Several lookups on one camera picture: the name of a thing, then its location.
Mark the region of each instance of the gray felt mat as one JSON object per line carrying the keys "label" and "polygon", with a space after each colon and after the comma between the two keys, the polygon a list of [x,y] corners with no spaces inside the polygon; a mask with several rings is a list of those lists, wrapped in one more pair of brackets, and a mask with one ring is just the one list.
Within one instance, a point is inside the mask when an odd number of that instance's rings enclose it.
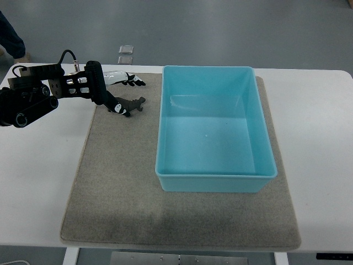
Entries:
{"label": "gray felt mat", "polygon": [[271,120],[257,78],[278,176],[259,193],[169,193],[154,171],[161,74],[145,87],[114,85],[115,96],[143,96],[126,118],[97,106],[61,227],[67,245],[139,250],[287,251],[301,239]]}

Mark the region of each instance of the dark pants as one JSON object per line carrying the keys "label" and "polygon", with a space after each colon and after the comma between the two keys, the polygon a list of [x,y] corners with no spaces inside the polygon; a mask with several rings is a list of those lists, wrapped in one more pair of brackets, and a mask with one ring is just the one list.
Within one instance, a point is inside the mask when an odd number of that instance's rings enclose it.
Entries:
{"label": "dark pants", "polygon": [[23,40],[17,35],[9,21],[0,11],[0,45],[6,49],[14,59],[22,58],[26,54]]}

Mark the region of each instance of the black cable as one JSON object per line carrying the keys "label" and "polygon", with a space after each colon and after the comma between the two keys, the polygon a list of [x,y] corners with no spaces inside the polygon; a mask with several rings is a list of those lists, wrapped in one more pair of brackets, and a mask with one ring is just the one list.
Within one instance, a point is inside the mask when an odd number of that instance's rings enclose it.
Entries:
{"label": "black cable", "polygon": [[17,68],[27,68],[27,67],[25,67],[25,66],[23,66],[23,65],[16,65],[15,67],[13,67],[12,68],[12,73],[15,75],[15,76],[17,76],[17,77],[19,77],[16,73],[15,73],[15,69],[17,69]]}
{"label": "black cable", "polygon": [[73,54],[73,52],[71,50],[65,50],[61,55],[60,61],[57,63],[58,65],[60,65],[62,63],[62,61],[64,60],[64,57],[65,57],[65,54],[68,52],[72,55],[72,58],[74,60],[76,60],[76,56],[75,56],[75,54]]}

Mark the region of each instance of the light blue plastic bin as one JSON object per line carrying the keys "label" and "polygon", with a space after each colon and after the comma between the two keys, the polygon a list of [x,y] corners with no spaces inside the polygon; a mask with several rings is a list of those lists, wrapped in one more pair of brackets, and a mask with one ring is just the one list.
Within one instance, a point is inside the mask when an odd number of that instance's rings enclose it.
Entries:
{"label": "light blue plastic bin", "polygon": [[163,69],[156,174],[170,192],[258,192],[277,176],[251,67]]}

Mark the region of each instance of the concrete floor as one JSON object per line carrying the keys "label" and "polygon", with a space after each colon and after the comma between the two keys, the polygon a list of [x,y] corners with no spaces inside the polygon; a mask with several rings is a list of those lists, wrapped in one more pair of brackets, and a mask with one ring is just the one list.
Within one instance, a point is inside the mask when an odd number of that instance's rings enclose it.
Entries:
{"label": "concrete floor", "polygon": [[[353,75],[353,9],[347,0],[0,0],[0,9],[32,62],[56,63],[71,49],[80,63],[116,64],[120,45],[133,45],[134,65],[327,69]],[[71,62],[69,56],[64,62]],[[8,54],[0,57],[1,79],[12,63]]]}

